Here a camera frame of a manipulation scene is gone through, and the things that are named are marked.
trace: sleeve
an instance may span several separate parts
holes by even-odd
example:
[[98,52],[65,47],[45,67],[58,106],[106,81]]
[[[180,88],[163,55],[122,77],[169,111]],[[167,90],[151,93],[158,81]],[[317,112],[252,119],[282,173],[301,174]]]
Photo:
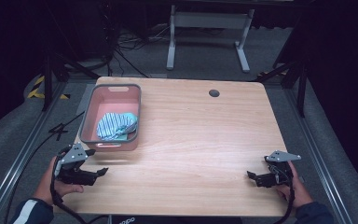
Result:
[[302,205],[296,210],[296,224],[332,224],[333,216],[324,204],[313,202]]
[[53,218],[53,207],[51,205],[40,199],[31,198],[19,204],[10,224],[47,224]]

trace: human hand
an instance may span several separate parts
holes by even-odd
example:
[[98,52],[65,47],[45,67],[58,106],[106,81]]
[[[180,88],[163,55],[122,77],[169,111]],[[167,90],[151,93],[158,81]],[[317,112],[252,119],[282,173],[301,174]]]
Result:
[[[296,167],[292,164],[291,161],[288,161],[290,168],[293,173],[293,189],[295,191],[295,200],[293,201],[293,207],[298,208],[304,204],[312,203],[313,200],[310,197],[307,189],[304,184],[300,181]],[[275,189],[278,191],[278,194],[283,197],[285,200],[290,198],[290,188],[286,185],[275,186]]]
[[[34,198],[43,200],[49,205],[53,205],[53,199],[51,197],[51,192],[50,192],[50,183],[51,183],[51,176],[53,172],[55,159],[56,158],[54,157],[50,161],[48,169],[43,174],[42,179],[40,180],[39,185],[33,195]],[[83,186],[81,185],[64,184],[58,180],[54,182],[54,188],[61,197],[69,193],[73,193],[73,192],[83,193],[84,191]]]

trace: pink bin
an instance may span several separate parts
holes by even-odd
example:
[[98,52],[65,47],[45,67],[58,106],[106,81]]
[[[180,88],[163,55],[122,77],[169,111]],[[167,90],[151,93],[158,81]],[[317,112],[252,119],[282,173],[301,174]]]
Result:
[[[126,140],[104,141],[97,136],[97,125],[106,113],[130,112],[138,117],[138,127]],[[92,90],[80,127],[80,140],[97,151],[130,151],[138,146],[141,88],[136,84],[98,85]]]

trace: towel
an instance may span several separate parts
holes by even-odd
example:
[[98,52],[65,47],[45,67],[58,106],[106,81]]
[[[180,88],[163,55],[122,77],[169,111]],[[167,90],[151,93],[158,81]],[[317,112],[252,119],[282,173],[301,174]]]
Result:
[[97,136],[104,141],[122,139],[120,136],[136,130],[138,118],[132,113],[106,113],[98,122]]

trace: table top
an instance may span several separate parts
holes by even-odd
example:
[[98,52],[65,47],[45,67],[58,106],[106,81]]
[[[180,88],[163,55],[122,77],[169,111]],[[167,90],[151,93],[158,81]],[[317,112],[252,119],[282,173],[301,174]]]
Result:
[[[258,188],[246,175],[269,173],[263,157],[286,151],[262,84],[125,77],[97,81],[109,83],[135,83],[142,89],[139,145],[89,157],[82,170],[109,170],[83,194],[64,197],[71,209],[128,215],[284,214],[287,203],[275,189]],[[220,95],[212,97],[210,90]]]

